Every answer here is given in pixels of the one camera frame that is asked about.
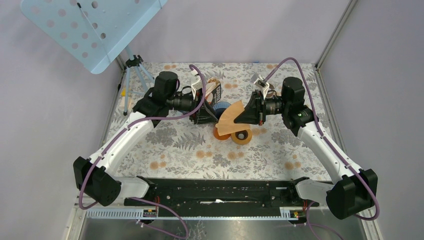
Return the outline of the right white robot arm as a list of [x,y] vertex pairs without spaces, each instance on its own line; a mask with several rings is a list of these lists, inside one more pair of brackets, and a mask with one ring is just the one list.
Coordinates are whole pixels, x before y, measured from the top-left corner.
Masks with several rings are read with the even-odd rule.
[[302,80],[287,77],[280,96],[265,98],[259,90],[251,94],[236,124],[262,125],[268,115],[281,115],[284,125],[298,137],[326,169],[332,183],[301,177],[291,182],[287,201],[293,206],[305,200],[327,206],[342,220],[371,207],[376,200],[378,177],[372,169],[364,170],[352,161],[321,128],[315,112],[305,105]]

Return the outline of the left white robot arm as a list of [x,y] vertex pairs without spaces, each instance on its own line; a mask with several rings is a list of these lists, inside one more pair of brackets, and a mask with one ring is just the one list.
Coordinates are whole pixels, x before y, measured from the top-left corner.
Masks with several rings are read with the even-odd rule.
[[117,177],[115,172],[131,149],[160,122],[187,117],[195,121],[202,109],[214,116],[205,99],[206,78],[193,64],[189,68],[193,75],[190,92],[178,91],[180,80],[175,72],[160,72],[113,137],[88,158],[80,156],[73,162],[81,209],[96,204],[106,207],[119,199],[136,198],[144,206],[154,202],[155,192],[147,180],[140,176]]

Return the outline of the blue glass dripper cone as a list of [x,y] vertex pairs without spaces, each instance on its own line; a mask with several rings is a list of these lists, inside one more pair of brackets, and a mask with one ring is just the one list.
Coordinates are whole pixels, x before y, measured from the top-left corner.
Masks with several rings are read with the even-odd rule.
[[226,101],[217,102],[212,108],[217,115],[221,115],[231,104]]

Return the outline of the orange coffee filter box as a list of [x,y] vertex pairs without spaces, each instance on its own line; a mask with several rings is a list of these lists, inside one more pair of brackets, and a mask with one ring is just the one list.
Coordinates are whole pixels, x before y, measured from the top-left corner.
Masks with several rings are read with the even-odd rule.
[[211,77],[206,84],[205,100],[213,106],[221,100],[222,85],[218,78]]

